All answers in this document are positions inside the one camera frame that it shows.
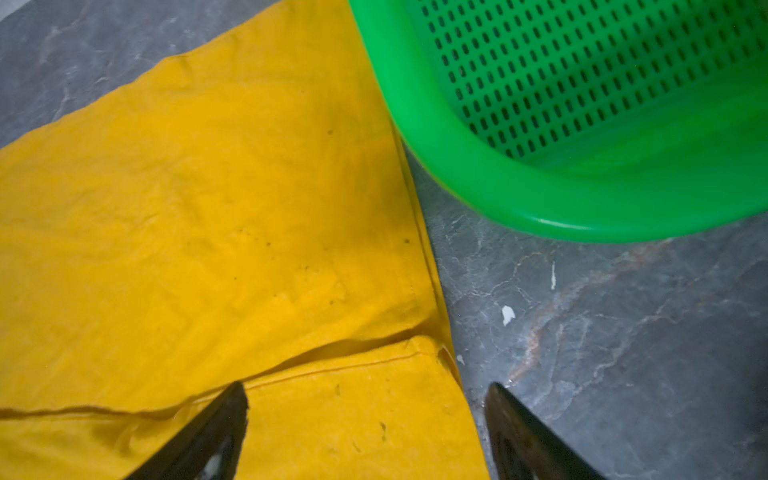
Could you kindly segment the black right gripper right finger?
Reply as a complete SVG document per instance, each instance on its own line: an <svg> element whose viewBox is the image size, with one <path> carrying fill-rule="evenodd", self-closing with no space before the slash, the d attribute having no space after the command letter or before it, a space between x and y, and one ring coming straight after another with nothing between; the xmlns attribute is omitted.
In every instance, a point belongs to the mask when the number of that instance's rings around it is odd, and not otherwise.
<svg viewBox="0 0 768 480"><path fill-rule="evenodd" d="M484 414L493 461L501 479L603 477L503 385L489 385Z"/></svg>

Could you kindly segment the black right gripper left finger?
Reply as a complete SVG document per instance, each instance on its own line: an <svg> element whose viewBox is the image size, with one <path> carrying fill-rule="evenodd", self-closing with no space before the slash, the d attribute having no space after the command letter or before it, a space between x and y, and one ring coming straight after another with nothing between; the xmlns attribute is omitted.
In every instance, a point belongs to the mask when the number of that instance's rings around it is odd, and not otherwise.
<svg viewBox="0 0 768 480"><path fill-rule="evenodd" d="M244 385L232 383L127 479L234 478L248 409Z"/></svg>

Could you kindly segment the yellow t-shirt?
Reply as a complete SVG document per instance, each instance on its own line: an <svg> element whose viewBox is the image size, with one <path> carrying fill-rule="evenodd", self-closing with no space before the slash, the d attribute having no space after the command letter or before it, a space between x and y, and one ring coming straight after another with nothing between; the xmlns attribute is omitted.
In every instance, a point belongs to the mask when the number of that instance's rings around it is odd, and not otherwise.
<svg viewBox="0 0 768 480"><path fill-rule="evenodd" d="M1 152L1 475L121 479L229 384L241 479L484 479L344 1L283 1Z"/></svg>

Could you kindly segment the green plastic basket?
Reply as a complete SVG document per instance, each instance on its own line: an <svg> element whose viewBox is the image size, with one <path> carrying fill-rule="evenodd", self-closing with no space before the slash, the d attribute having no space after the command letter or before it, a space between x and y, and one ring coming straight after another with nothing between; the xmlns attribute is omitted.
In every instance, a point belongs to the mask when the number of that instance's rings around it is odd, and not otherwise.
<svg viewBox="0 0 768 480"><path fill-rule="evenodd" d="M763 1L354 1L415 158L487 218L630 243L767 209Z"/></svg>

